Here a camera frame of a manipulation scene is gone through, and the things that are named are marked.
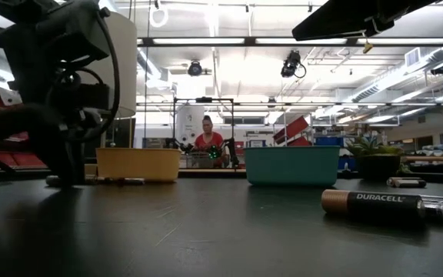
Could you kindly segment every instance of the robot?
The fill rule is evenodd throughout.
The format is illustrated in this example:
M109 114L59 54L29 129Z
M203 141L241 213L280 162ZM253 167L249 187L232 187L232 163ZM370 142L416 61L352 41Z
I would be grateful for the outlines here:
M32 151L63 186L83 184L83 143L105 132L119 107L118 59L104 21L110 12L98 0L0 0L0 15L14 22L0 28L0 48L15 76L8 85L23 102L0 111L0 139L27 132ZM85 68L109 55L113 89ZM82 84L78 72L97 83Z

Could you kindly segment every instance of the white lamp shade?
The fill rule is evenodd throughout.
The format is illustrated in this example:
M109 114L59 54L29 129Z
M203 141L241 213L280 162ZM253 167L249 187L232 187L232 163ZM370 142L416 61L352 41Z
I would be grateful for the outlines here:
M117 118L131 117L136 114L136 26L129 19L117 12L105 19L119 65L119 80L121 82L121 101ZM105 84L114 89L114 69L111 56L93 62L87 68L96 72ZM88 73L79 72L82 82L95 84L97 81Z

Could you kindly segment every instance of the woman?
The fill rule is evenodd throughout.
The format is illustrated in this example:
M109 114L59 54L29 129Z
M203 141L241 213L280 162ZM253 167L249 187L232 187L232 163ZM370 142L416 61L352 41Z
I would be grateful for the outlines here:
M209 115L203 118L203 133L197 137L194 142L195 149L199 151L206 151L213 145L217 147L222 146L223 137L217 132L213 132L213 122Z

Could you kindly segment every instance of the table surface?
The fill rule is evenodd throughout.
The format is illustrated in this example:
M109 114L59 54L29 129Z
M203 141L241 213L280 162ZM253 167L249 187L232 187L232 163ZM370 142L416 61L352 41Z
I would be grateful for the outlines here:
M338 180L335 188L398 192ZM401 192L443 195L443 185ZM325 217L322 189L243 179L0 183L0 276L443 276L443 226Z

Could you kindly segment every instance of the ceiling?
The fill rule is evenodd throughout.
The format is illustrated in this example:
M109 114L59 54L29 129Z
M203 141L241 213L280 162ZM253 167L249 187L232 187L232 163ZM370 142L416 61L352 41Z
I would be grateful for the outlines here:
M313 0L313 11L325 1ZM117 11L135 22L138 37L236 37L236 36L291 36L291 30L310 15L309 1L302 0L185 0L161 1L162 9L168 10L168 20L155 27L148 19L150 1L135 0L130 11L129 0L117 0ZM153 19L162 20L162 12L155 12ZM0 16L0 26L11 22ZM430 5L400 18L395 27L383 32L384 37L443 37L443 2ZM218 84L219 95L233 97L244 102L264 101L278 96L286 102L333 102L338 93L354 90L381 78L386 72L405 60L405 53L412 47L374 47L367 54L363 48L343 47L151 47L143 48L148 58L158 68L170 71L170 82L189 86L193 80L185 74L192 60L200 61L203 68L213 74L202 76L196 84L206 87L207 95L216 95L214 84ZM298 50L306 66L307 75L302 78L282 78L282 63L291 50ZM214 66L213 55L218 67ZM0 68L8 70L5 56L0 50ZM437 82L441 77L427 76L427 83ZM393 84L389 89L401 94L425 87L423 74ZM172 98L169 89L145 85L144 72L138 74L139 95L152 99Z

